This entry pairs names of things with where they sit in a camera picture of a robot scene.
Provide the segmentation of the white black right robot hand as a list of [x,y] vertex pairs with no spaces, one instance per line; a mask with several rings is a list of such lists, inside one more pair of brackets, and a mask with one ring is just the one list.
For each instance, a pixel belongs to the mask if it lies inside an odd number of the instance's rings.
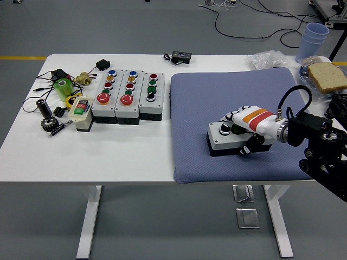
[[280,108],[274,114],[267,109],[258,106],[243,106],[231,111],[220,120],[223,125],[220,133],[226,133],[227,124],[234,134],[250,133],[249,139],[236,149],[237,155],[248,155],[259,151],[265,143],[265,136],[270,136],[273,140],[286,143],[288,120],[282,117]]

